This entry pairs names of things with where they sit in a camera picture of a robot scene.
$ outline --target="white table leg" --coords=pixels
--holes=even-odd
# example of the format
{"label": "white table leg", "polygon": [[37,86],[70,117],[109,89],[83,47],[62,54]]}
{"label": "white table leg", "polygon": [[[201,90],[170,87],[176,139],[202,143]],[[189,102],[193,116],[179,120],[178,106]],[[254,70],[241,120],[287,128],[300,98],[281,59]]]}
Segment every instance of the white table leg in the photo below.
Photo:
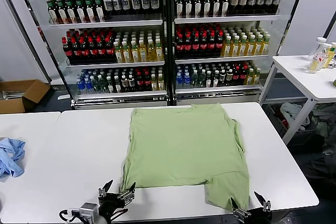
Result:
{"label": "white table leg", "polygon": [[302,107],[300,113],[295,118],[294,123],[289,127],[286,134],[283,136],[282,140],[287,145],[294,134],[299,130],[301,123],[305,120],[305,118],[309,115],[311,110],[314,108],[315,104],[317,103],[316,100],[309,98],[304,106]]}
{"label": "white table leg", "polygon": [[267,80],[265,82],[265,85],[264,85],[264,87],[262,89],[262,92],[259,96],[259,101],[258,102],[259,102],[260,106],[264,103],[264,100],[266,99],[267,93],[269,91],[269,88],[271,87],[272,81],[274,79],[275,74],[277,73],[277,70],[278,69],[276,68],[275,64],[273,63],[272,67],[271,67],[271,70],[268,74]]}

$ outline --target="blue cloth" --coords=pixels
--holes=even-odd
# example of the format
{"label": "blue cloth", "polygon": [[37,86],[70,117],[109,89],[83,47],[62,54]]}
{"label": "blue cloth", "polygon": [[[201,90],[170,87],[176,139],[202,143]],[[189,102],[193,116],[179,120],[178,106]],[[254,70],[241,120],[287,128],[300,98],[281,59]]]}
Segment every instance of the blue cloth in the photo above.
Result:
{"label": "blue cloth", "polygon": [[4,138],[0,141],[0,177],[4,173],[17,177],[24,172],[15,163],[25,156],[24,146],[25,142],[17,139]]}

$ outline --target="white table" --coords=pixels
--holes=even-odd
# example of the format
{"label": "white table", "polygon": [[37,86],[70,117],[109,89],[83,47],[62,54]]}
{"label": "white table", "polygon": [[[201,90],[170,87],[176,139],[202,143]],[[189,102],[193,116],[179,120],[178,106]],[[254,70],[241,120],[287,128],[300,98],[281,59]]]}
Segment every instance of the white table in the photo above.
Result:
{"label": "white table", "polygon": [[[26,113],[26,114],[3,114],[0,115],[0,137],[10,137],[25,141],[25,156],[19,161],[24,170],[32,169],[32,159],[42,146],[48,142],[53,133],[53,126],[61,115],[60,112]],[[0,178],[0,216],[2,208],[7,201],[20,192],[17,184],[24,181],[27,173],[13,178],[6,175]]]}
{"label": "white table", "polygon": [[[222,106],[241,126],[250,174],[250,207],[260,206],[254,191],[270,199],[273,210],[317,205],[318,198],[260,105]],[[58,216],[61,210],[79,208],[84,202],[97,203],[98,188],[110,179],[114,179],[110,192],[117,192],[129,144],[131,113],[132,109],[63,112],[54,138],[35,156],[21,190],[6,203],[1,222],[62,223]],[[136,189],[135,200],[127,208],[129,211],[117,221],[229,213],[206,204],[203,185]]]}
{"label": "white table", "polygon": [[307,97],[307,101],[296,117],[294,124],[283,136],[283,141],[288,144],[317,103],[336,102],[336,87],[333,85],[336,79],[336,69],[321,69],[315,74],[307,73],[310,63],[308,55],[274,56],[273,63],[259,97],[259,103],[263,104],[278,69]]}

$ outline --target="cardboard box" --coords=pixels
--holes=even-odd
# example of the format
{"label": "cardboard box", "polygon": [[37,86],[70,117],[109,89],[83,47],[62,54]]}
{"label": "cardboard box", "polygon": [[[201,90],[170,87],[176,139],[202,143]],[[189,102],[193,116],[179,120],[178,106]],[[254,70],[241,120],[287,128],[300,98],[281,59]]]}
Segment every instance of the cardboard box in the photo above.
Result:
{"label": "cardboard box", "polygon": [[21,98],[1,100],[0,114],[25,113],[31,111],[33,107],[40,102],[49,89],[50,86],[39,80],[0,82],[0,92],[25,92]]}

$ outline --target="green t-shirt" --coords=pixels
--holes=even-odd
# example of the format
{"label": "green t-shirt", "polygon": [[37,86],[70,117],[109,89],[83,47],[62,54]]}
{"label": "green t-shirt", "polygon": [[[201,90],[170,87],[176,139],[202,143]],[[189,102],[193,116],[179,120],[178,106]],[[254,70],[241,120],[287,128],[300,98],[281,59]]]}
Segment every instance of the green t-shirt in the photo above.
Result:
{"label": "green t-shirt", "polygon": [[239,125],[219,104],[134,109],[121,191],[205,184],[206,200],[248,208],[249,176]]}

